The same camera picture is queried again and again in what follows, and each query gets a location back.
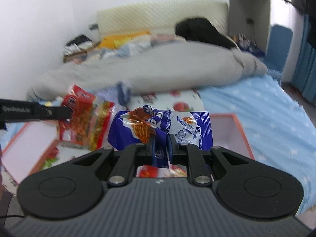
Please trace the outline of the blue white snack bag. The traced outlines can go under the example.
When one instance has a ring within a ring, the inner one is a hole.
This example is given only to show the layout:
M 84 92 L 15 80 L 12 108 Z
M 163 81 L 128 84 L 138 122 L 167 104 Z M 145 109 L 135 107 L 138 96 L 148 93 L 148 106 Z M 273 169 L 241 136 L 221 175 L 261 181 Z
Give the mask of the blue white snack bag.
M 129 112 L 119 111 L 111 123 L 108 142 L 115 149 L 124 150 L 130 144 L 148 143 L 155 137 L 153 166 L 168 168 L 171 153 L 167 139 L 170 135 L 179 144 L 194 144 L 200 150 L 209 150 L 213 146 L 209 113 L 159 110 L 150 105 Z

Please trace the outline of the red orange noodle snack bag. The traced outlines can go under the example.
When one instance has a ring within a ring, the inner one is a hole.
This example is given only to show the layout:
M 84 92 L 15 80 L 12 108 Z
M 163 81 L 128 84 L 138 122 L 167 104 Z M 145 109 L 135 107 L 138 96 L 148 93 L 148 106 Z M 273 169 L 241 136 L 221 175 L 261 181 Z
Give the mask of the red orange noodle snack bag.
M 73 85 L 62 101 L 71 109 L 71 117 L 60 121 L 59 139 L 90 151 L 108 145 L 108 133 L 116 104 Z

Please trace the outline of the red spicy strips bag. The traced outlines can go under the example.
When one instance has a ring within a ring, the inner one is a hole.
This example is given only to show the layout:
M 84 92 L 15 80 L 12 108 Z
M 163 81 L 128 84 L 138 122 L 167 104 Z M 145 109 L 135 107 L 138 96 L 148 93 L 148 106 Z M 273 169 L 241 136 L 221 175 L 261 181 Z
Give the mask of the red spicy strips bag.
M 138 167 L 136 176 L 138 178 L 185 178 L 187 172 L 176 165 L 171 165 L 169 168 L 144 165 Z

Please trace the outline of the pink box lid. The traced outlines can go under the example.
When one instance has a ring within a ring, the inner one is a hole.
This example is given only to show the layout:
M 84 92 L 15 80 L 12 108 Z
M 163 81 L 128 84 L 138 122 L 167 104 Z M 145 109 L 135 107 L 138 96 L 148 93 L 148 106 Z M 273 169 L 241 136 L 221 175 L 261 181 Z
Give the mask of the pink box lid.
M 51 122 L 29 122 L 7 144 L 2 165 L 17 184 L 27 176 L 58 161 L 57 126 Z

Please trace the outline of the pink gift box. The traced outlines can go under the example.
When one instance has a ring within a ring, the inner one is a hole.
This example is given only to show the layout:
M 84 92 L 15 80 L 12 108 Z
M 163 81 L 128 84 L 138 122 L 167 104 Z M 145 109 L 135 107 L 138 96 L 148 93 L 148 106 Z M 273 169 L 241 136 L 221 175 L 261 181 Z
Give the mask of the pink gift box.
M 222 146 L 245 157 L 254 159 L 251 146 L 234 113 L 211 113 L 213 145 Z

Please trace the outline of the purple facial tissue pack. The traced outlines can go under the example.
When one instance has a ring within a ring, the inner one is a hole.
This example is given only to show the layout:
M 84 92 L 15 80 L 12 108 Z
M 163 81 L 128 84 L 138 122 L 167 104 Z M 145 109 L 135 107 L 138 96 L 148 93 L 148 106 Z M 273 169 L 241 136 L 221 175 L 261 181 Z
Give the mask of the purple facial tissue pack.
M 93 94 L 106 101 L 114 102 L 115 104 L 119 104 L 126 108 L 131 99 L 130 87 L 123 82 L 118 82 L 114 86 L 93 91 Z

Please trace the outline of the cardboard box with clothes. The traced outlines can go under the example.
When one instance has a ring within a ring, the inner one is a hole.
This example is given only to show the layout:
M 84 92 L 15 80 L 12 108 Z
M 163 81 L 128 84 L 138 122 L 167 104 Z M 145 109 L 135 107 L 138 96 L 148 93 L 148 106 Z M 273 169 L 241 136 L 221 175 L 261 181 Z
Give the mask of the cardboard box with clothes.
M 83 34 L 76 36 L 64 46 L 63 63 L 77 58 L 85 58 L 99 44 L 100 42 L 94 42 Z

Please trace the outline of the grey duvet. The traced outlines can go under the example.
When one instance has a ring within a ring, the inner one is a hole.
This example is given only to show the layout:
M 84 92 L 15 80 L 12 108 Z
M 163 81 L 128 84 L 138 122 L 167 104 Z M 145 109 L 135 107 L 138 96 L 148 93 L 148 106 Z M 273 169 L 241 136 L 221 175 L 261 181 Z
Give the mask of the grey duvet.
M 122 82 L 133 95 L 224 86 L 264 75 L 267 66 L 252 54 L 201 42 L 157 45 L 131 57 L 67 63 L 40 76 L 26 93 L 30 100 L 53 100 L 72 85 L 99 90 Z

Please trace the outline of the patchwork pillow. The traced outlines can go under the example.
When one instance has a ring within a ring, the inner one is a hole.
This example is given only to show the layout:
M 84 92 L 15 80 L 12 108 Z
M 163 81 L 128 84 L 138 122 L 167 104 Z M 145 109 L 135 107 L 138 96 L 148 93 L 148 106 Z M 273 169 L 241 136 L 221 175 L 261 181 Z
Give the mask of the patchwork pillow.
M 144 53 L 150 49 L 174 43 L 186 43 L 185 38 L 177 35 L 154 34 L 137 36 L 130 41 L 126 41 L 117 49 L 102 48 L 98 59 L 108 59 L 113 57 L 129 58 Z

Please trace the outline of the yellow pillow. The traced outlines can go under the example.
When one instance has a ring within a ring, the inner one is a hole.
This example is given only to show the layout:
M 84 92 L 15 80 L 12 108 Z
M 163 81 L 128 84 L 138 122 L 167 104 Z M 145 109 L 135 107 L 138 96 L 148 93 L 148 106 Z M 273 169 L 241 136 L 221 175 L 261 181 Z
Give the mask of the yellow pillow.
M 118 35 L 105 36 L 98 45 L 98 48 L 118 49 L 125 43 L 131 41 L 133 38 L 142 35 L 150 35 L 150 31 L 140 31 L 135 33 L 126 33 Z

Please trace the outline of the black clothing pile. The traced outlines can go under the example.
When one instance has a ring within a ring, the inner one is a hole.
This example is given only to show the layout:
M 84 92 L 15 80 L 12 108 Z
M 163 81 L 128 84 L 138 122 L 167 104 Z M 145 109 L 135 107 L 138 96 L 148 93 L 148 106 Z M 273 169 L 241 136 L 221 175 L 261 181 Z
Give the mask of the black clothing pile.
M 187 41 L 213 44 L 226 49 L 236 48 L 233 41 L 221 34 L 206 18 L 188 18 L 177 23 L 175 34 Z

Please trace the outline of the blue curtain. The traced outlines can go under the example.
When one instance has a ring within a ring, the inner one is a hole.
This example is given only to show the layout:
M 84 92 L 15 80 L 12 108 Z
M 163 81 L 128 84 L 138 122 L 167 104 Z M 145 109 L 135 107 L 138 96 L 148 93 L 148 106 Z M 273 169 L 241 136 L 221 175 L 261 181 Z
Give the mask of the blue curtain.
M 304 15 L 299 58 L 291 84 L 302 97 L 315 105 L 315 18 Z

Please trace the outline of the blue chair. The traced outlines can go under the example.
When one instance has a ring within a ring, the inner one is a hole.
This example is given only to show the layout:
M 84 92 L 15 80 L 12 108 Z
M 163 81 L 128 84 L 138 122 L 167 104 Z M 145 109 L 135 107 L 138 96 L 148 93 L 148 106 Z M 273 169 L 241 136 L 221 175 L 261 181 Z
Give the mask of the blue chair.
M 291 42 L 293 31 L 281 25 L 273 25 L 269 35 L 267 53 L 263 62 L 270 70 L 283 73 Z

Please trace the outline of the grey wardrobe cabinet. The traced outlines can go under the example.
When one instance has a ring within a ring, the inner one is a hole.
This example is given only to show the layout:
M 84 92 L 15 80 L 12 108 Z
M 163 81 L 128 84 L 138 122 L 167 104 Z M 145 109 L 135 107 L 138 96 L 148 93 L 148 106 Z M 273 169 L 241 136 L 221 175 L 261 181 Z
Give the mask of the grey wardrobe cabinet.
M 229 34 L 240 35 L 266 50 L 271 27 L 290 27 L 291 0 L 230 0 Z

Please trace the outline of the hanging dark clothes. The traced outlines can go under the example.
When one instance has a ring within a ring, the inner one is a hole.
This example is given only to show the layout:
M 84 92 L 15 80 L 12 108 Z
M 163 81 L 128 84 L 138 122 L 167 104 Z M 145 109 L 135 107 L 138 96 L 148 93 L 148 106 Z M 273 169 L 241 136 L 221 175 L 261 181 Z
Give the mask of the hanging dark clothes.
M 308 15 L 310 28 L 307 41 L 315 49 L 315 0 L 291 0 L 291 3 L 300 12 Z

